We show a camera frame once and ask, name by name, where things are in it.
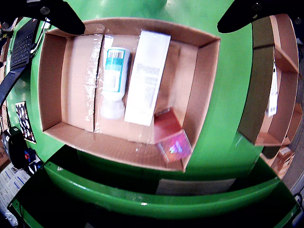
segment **label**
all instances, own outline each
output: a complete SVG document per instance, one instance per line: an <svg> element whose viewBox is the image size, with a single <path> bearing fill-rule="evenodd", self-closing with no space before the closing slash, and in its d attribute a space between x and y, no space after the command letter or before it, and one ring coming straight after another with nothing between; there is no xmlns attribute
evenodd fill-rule
<svg viewBox="0 0 304 228"><path fill-rule="evenodd" d="M270 89L270 95L269 95L269 101L268 101L268 107L267 107L267 115L268 117L271 117L276 114L277 110L277 72L276 72L276 64L274 63L274 69L272 73L272 81L271 81L271 89Z"/></svg>
<svg viewBox="0 0 304 228"><path fill-rule="evenodd" d="M291 150L288 147L284 147L280 150L280 153L282 155L287 154L288 152L290 152Z"/></svg>
<svg viewBox="0 0 304 228"><path fill-rule="evenodd" d="M104 91L120 92L125 50L110 49L104 68Z"/></svg>
<svg viewBox="0 0 304 228"><path fill-rule="evenodd" d="M134 59L124 120L150 126L171 36L142 31Z"/></svg>

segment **white tube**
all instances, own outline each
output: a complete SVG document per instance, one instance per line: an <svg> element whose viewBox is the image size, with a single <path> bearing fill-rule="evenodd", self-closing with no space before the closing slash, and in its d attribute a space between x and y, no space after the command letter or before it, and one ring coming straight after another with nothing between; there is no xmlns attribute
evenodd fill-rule
<svg viewBox="0 0 304 228"><path fill-rule="evenodd" d="M104 68L103 103L100 113L103 118L120 119L124 117L124 103L130 51L123 47L111 47L107 53Z"/></svg>

